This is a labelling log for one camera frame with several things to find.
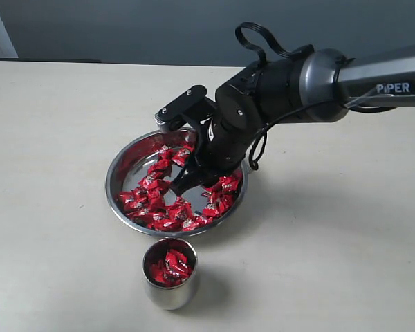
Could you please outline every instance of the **metal cup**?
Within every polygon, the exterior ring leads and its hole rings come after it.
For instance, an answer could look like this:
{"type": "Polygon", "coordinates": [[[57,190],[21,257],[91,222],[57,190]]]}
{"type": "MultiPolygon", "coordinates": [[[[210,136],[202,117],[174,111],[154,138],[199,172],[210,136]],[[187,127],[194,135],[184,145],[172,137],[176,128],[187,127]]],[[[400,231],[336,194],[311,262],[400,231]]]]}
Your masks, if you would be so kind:
{"type": "Polygon", "coordinates": [[[187,304],[199,288],[197,273],[198,260],[194,248],[182,239],[161,239],[153,244],[143,257],[143,273],[145,275],[145,290],[149,299],[157,306],[166,310],[175,310],[187,304]],[[169,249],[177,249],[187,257],[187,263],[193,272],[182,284],[175,287],[164,287],[149,275],[149,267],[164,259],[169,249]]]}

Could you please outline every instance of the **stainless steel bowl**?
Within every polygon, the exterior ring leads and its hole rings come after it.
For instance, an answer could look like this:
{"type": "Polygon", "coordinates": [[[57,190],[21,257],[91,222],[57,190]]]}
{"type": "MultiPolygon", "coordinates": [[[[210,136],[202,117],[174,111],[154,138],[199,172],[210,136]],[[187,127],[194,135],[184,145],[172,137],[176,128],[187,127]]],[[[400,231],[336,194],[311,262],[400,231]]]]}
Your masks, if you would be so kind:
{"type": "MultiPolygon", "coordinates": [[[[244,162],[242,162],[240,166],[241,172],[243,173],[241,189],[234,205],[223,216],[215,219],[211,224],[203,228],[191,230],[189,232],[159,232],[150,230],[127,218],[118,207],[118,193],[121,191],[129,191],[137,187],[138,181],[146,175],[147,168],[157,161],[157,147],[167,145],[172,149],[179,149],[185,142],[194,144],[195,140],[195,131],[190,128],[184,128],[171,133],[162,133],[158,130],[137,138],[120,151],[111,163],[111,166],[109,166],[106,175],[106,197],[111,209],[123,223],[134,230],[157,237],[188,237],[200,234],[217,226],[234,213],[235,209],[242,201],[248,187],[248,172],[244,162]]],[[[175,176],[179,171],[179,167],[175,165],[172,167],[172,176],[175,176]]],[[[194,211],[202,211],[207,203],[207,199],[201,196],[202,192],[203,188],[196,187],[188,190],[183,195],[183,198],[192,204],[194,211]]],[[[169,196],[168,194],[165,196],[166,204],[171,204],[174,200],[175,196],[172,196],[172,193],[169,193],[169,196]]]]}
{"type": "Polygon", "coordinates": [[[166,310],[175,310],[186,305],[199,289],[200,276],[198,259],[195,249],[182,239],[161,239],[153,244],[143,257],[143,274],[145,275],[145,291],[148,298],[157,306],[166,310]],[[187,264],[192,268],[192,274],[182,284],[175,287],[163,287],[149,275],[149,267],[164,259],[166,252],[177,249],[187,257],[187,264]]]}

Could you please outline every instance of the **black robotic arm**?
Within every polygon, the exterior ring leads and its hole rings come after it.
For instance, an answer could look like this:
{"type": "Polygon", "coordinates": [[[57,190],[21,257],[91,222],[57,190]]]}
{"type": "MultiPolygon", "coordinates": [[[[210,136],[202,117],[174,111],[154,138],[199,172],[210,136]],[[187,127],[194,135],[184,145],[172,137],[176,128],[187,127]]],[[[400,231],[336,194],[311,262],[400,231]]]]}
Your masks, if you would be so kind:
{"type": "Polygon", "coordinates": [[[378,113],[395,107],[415,107],[415,46],[362,59],[348,59],[333,49],[314,51],[306,45],[284,50],[262,26],[241,24],[235,35],[259,60],[222,84],[215,102],[204,86],[193,86],[163,107],[155,119],[162,131],[188,123],[197,132],[197,146],[172,182],[181,195],[197,185],[211,185],[232,173],[253,144],[266,144],[267,131],[278,123],[335,122],[349,110],[378,113]],[[269,62],[265,52],[251,44],[243,28],[264,37],[281,60],[269,62]]]}

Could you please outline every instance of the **white table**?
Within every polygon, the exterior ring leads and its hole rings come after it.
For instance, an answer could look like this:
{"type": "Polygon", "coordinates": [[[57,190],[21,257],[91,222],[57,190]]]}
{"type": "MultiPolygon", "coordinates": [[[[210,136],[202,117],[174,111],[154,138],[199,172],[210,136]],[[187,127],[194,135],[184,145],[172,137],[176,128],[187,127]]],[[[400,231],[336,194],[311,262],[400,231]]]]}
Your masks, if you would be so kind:
{"type": "Polygon", "coordinates": [[[0,62],[0,331],[415,331],[415,109],[272,129],[243,205],[190,239],[194,301],[146,298],[155,240],[110,211],[107,167],[237,71],[0,62]]]}

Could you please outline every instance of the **gray wall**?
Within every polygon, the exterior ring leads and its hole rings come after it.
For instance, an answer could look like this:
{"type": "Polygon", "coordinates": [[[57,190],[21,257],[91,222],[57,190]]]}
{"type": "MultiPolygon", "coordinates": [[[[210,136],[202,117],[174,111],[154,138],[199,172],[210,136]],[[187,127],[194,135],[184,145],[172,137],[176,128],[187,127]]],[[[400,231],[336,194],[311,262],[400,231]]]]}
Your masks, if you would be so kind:
{"type": "Polygon", "coordinates": [[[256,21],[288,49],[359,57],[415,43],[415,0],[0,0],[20,57],[245,65],[234,27],[256,21]]]}

